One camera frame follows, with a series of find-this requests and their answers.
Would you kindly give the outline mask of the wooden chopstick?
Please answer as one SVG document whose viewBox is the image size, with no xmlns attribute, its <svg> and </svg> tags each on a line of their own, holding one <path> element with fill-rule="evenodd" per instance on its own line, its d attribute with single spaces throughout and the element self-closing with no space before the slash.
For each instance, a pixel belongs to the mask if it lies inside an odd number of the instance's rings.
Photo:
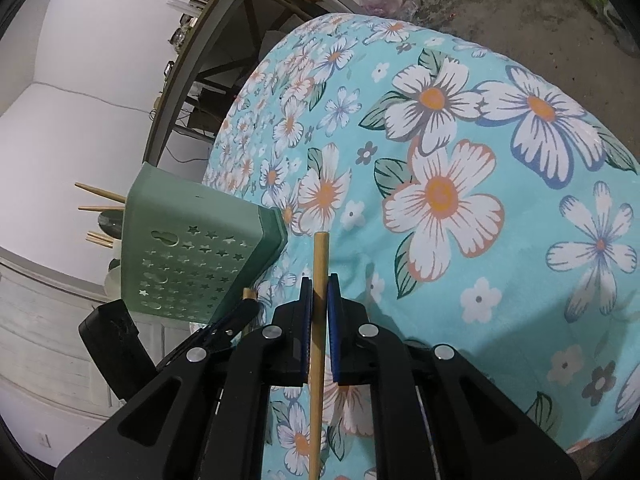
<svg viewBox="0 0 640 480">
<path fill-rule="evenodd" d="M 309 365 L 310 434 L 309 479 L 320 478 L 322 447 L 322 412 L 324 360 L 326 359 L 326 288 L 329 278 L 328 232 L 314 234 L 314 268 L 312 269 L 312 320 Z"/>
<path fill-rule="evenodd" d="M 91 212 L 103 212 L 103 211 L 124 211 L 124 205 L 116 205 L 116 206 L 78 206 L 77 210 L 79 211 L 91 211 Z"/>
<path fill-rule="evenodd" d="M 254 288 L 244 287 L 242 299 L 245 307 L 244 314 L 247 320 L 247 323 L 242 330 L 242 336 L 245 337 L 252 331 L 255 318 L 259 313 L 259 304 L 257 301 L 256 290 Z"/>
<path fill-rule="evenodd" d="M 75 183 L 76 188 L 80 188 L 90 194 L 100 196 L 106 198 L 107 200 L 112 200 L 113 202 L 124 204 L 126 203 L 126 197 L 115 192 L 104 190 L 103 188 L 96 188 L 95 186 L 88 185 L 81 182 Z"/>
<path fill-rule="evenodd" d="M 105 248 L 114 248 L 115 240 L 106 234 L 89 231 L 86 234 L 86 241 Z"/>
</svg>

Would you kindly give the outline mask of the metal spoon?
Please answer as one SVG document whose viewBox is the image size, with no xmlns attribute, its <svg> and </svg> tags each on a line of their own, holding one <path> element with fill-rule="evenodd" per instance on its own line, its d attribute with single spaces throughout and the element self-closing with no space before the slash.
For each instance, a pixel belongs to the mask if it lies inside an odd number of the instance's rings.
<svg viewBox="0 0 640 480">
<path fill-rule="evenodd" d="M 104 210 L 99 213 L 98 225 L 106 235 L 120 240 L 122 238 L 122 220 L 124 220 L 122 210 Z"/>
</svg>

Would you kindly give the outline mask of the green plastic utensil holder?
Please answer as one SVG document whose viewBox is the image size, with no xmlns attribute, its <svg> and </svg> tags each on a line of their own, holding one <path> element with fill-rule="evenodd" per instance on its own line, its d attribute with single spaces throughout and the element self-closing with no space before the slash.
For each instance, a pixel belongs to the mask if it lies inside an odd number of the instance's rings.
<svg viewBox="0 0 640 480">
<path fill-rule="evenodd" d="M 216 321 L 279 258 L 287 238 L 279 211 L 145 164 L 125 203 L 122 300 L 134 312 Z"/>
</svg>

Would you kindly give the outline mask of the white panel door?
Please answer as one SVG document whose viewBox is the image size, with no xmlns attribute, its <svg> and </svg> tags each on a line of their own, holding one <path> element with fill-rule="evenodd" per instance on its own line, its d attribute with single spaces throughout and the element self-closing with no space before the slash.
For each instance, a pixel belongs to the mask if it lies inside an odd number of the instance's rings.
<svg viewBox="0 0 640 480">
<path fill-rule="evenodd" d="M 60 410 L 104 419 L 124 405 L 78 326 L 107 302 L 104 288 L 1 251 L 1 378 Z"/>
</svg>

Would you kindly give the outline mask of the floral blue tablecloth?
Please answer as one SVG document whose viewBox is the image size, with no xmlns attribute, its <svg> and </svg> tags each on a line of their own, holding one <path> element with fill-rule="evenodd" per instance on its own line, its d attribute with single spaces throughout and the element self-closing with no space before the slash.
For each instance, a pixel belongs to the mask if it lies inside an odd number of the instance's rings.
<svg viewBox="0 0 640 480">
<path fill-rule="evenodd" d="M 570 462 L 639 408 L 639 165 L 571 96 L 472 42 L 326 14 L 282 32 L 204 174 L 288 242 L 258 321 L 296 299 L 314 237 L 370 321 L 449 344 Z"/>
</svg>

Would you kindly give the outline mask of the grey metal desk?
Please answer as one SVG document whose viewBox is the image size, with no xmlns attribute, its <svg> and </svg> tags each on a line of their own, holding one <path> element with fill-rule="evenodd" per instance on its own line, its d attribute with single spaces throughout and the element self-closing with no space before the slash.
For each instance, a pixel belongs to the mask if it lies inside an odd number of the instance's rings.
<svg viewBox="0 0 640 480">
<path fill-rule="evenodd" d="M 311 20 L 325 13 L 361 14 L 363 8 L 355 0 L 269 0 L 282 8 L 281 14 L 273 22 L 280 26 L 293 15 L 303 21 Z M 250 52 L 242 58 L 207 68 L 205 62 L 224 33 L 236 12 L 242 11 L 246 18 Z M 174 62 L 165 70 L 165 84 L 160 100 L 155 107 L 152 125 L 145 150 L 144 162 L 157 166 L 167 148 L 170 136 L 179 136 L 211 144 L 214 138 L 188 127 L 179 125 L 179 115 L 183 105 L 198 107 L 198 101 L 190 98 L 189 91 L 194 82 L 220 92 L 229 99 L 239 89 L 237 84 L 228 87 L 212 81 L 213 76 L 238 70 L 239 76 L 246 76 L 258 64 L 262 46 L 262 32 L 258 24 L 257 4 L 253 0 L 209 0 L 204 6 L 194 27 L 186 34 L 182 47 Z"/>
</svg>

